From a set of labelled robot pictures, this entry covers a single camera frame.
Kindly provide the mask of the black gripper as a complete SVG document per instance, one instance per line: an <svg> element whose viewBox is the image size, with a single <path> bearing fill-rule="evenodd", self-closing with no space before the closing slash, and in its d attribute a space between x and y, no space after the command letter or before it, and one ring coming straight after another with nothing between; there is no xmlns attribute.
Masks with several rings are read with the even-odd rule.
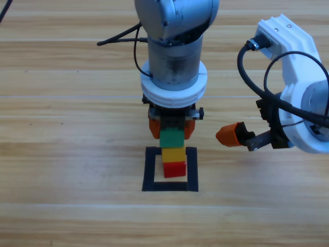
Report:
<svg viewBox="0 0 329 247"><path fill-rule="evenodd" d="M249 132L244 122L237 122L221 127L216 133L216 139L224 146L247 146L249 151L256 151L271 144L273 149L291 148L291 141L283 131L279 120L279 108L269 101L259 99L256 101L263 120L268 122L269 130L256 135Z"/></svg>
<svg viewBox="0 0 329 247"><path fill-rule="evenodd" d="M195 121L204 119L204 108L196 104L183 108L165 108L151 102L145 94L142 102L149 105L149 128L155 139L160 139L160 129L184 129L185 140L189 139L195 129Z"/></svg>

